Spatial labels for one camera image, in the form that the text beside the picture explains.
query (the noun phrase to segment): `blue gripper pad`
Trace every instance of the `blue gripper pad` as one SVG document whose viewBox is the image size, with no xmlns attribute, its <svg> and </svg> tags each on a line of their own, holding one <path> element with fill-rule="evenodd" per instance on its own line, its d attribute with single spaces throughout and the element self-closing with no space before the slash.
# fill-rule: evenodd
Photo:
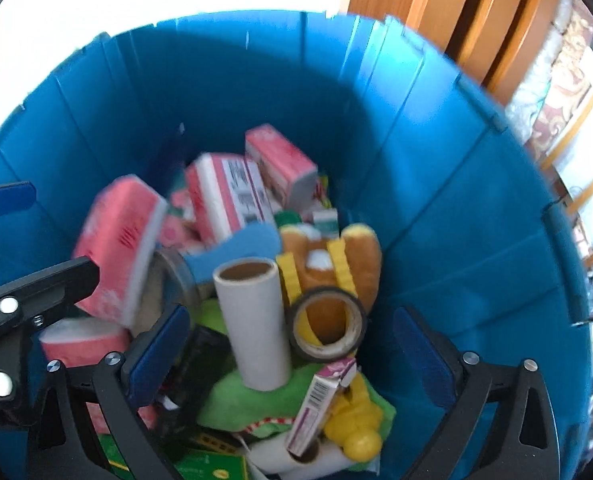
<svg viewBox="0 0 593 480">
<path fill-rule="evenodd" d="M 188 310 L 174 305 L 164 309 L 154 326 L 132 342 L 121 367 L 121 382 L 132 408 L 152 403 L 189 333 Z"/>
<path fill-rule="evenodd" d="M 274 225 L 254 223 L 237 231 L 225 242 L 203 254 L 183 256 L 198 285 L 212 281 L 212 273 L 222 264 L 239 258 L 270 258 L 281 254 L 283 244 Z"/>
<path fill-rule="evenodd" d="M 449 410 L 457 402 L 461 382 L 459 352 L 414 309 L 397 308 L 393 317 L 397 343 L 410 366 L 421 375 L 423 389 L 434 404 Z"/>
<path fill-rule="evenodd" d="M 29 182 L 0 185 L 0 216 L 24 211 L 36 202 L 36 189 Z"/>
</svg>

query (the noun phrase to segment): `cardboard tube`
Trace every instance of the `cardboard tube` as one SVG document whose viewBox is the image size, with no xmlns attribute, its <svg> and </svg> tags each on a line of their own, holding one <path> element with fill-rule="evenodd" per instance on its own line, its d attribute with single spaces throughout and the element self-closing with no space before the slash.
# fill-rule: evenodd
<svg viewBox="0 0 593 480">
<path fill-rule="evenodd" d="M 319 454 L 319 441 L 315 442 L 303 453 L 296 457 L 286 449 L 288 433 L 281 433 L 250 446 L 248 460 L 256 465 L 266 475 L 283 473 L 295 468 L 307 467 L 315 462 Z"/>
<path fill-rule="evenodd" d="M 339 446 L 324 440 L 314 462 L 280 472 L 279 476 L 281 480 L 314 480 L 343 471 L 352 465 L 354 462 L 343 454 Z"/>
<path fill-rule="evenodd" d="M 269 392 L 288 383 L 288 337 L 278 267 L 243 258 L 217 267 L 214 286 L 243 384 Z"/>
</svg>

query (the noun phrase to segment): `pink box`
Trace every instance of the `pink box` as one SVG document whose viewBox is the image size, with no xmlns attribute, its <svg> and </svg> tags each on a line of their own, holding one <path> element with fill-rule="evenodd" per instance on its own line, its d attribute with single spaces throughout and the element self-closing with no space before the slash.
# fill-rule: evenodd
<svg viewBox="0 0 593 480">
<path fill-rule="evenodd" d="M 97 196 L 74 248 L 100 269 L 99 285 L 78 303 L 95 317 L 130 328 L 168 204 L 134 175 L 122 176 Z"/>
<path fill-rule="evenodd" d="M 286 209 L 301 211 L 312 202 L 318 168 L 270 124 L 245 134 L 245 152 L 259 165 L 263 182 Z"/>
<path fill-rule="evenodd" d="M 38 336 L 48 361 L 59 359 L 68 368 L 96 365 L 110 352 L 125 352 L 130 339 L 128 330 L 120 325 L 94 317 L 62 319 L 49 326 Z M 87 403 L 94 430 L 109 434 L 99 404 Z M 152 429 L 156 423 L 156 410 L 144 406 L 138 410 L 145 425 Z"/>
<path fill-rule="evenodd" d="M 334 397 L 350 385 L 356 374 L 354 357 L 326 364 L 315 373 L 286 440 L 289 452 L 301 456 L 312 445 L 327 420 Z"/>
<path fill-rule="evenodd" d="M 206 246 L 253 222 L 274 223 L 259 168 L 244 156 L 204 153 L 186 170 L 196 229 Z"/>
</svg>

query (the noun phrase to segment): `pink tissue box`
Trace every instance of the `pink tissue box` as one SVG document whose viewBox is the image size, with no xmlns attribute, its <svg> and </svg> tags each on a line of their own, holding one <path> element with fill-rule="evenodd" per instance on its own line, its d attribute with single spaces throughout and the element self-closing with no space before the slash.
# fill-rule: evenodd
<svg viewBox="0 0 593 480">
<path fill-rule="evenodd" d="M 38 336 L 48 361 L 59 359 L 68 368 L 96 365 L 110 352 L 125 352 L 130 339 L 128 331 L 115 323 L 94 317 L 62 319 Z M 99 404 L 87 403 L 88 412 L 97 433 L 109 434 Z M 144 406 L 138 410 L 145 425 L 152 429 L 156 410 Z"/>
<path fill-rule="evenodd" d="M 167 208 L 166 200 L 134 175 L 101 191 L 73 254 L 88 256 L 100 269 L 99 285 L 78 303 L 81 309 L 132 325 Z"/>
<path fill-rule="evenodd" d="M 270 124 L 245 134 L 245 152 L 259 165 L 263 182 L 286 209 L 301 211 L 312 202 L 317 166 Z"/>
<path fill-rule="evenodd" d="M 253 222 L 274 225 L 256 163 L 241 155 L 204 153 L 186 170 L 196 229 L 206 246 Z"/>
</svg>

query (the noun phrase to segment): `green fabric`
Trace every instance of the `green fabric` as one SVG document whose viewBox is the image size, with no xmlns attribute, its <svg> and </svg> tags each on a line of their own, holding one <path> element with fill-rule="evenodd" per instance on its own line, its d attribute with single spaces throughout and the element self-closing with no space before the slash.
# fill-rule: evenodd
<svg viewBox="0 0 593 480">
<path fill-rule="evenodd" d="M 214 385 L 198 416 L 198 423 L 223 431 L 242 431 L 267 416 L 296 416 L 312 377 L 320 364 L 308 364 L 292 371 L 288 384 L 272 392 L 258 392 L 243 385 L 238 370 Z"/>
<path fill-rule="evenodd" d="M 218 300 L 205 300 L 201 303 L 196 323 L 227 335 L 227 328 Z"/>
</svg>

